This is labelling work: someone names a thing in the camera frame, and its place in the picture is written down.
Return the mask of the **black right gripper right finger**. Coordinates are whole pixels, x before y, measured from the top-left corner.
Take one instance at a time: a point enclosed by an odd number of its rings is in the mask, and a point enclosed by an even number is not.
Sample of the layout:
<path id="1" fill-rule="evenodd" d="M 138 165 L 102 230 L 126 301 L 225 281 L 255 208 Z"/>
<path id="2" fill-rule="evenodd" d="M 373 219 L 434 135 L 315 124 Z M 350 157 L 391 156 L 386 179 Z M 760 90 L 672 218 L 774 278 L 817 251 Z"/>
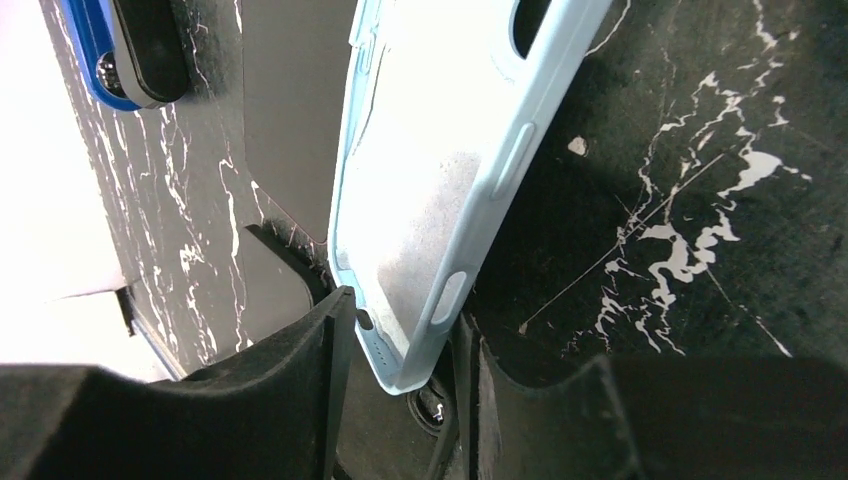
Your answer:
<path id="1" fill-rule="evenodd" d="M 597 356 L 543 387 L 451 342 L 469 479 L 843 479 L 847 374 L 819 359 Z"/>

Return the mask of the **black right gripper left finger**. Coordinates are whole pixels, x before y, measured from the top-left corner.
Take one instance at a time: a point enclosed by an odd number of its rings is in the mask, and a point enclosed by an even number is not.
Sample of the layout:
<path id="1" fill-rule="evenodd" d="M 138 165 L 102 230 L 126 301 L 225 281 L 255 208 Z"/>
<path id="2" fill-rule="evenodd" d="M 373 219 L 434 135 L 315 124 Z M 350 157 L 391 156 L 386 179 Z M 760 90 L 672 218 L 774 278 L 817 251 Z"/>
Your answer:
<path id="1" fill-rule="evenodd" d="M 356 302 L 341 287 L 300 320 L 180 381 L 96 366 L 1 370 L 5 479 L 328 479 Z"/>

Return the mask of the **phone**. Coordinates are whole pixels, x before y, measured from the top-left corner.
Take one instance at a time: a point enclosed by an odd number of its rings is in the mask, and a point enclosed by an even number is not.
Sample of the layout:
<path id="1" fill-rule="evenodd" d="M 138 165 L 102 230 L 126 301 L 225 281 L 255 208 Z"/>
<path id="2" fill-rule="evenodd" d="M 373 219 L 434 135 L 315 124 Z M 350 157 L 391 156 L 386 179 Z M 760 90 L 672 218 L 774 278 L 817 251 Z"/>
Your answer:
<path id="1" fill-rule="evenodd" d="M 516 1 L 361 1 L 328 255 L 388 394 L 425 385 L 608 10 L 553 1 L 526 53 Z"/>
<path id="2" fill-rule="evenodd" d="M 350 367 L 336 479 L 465 479 L 449 350 L 421 391 L 386 394 L 357 348 Z"/>

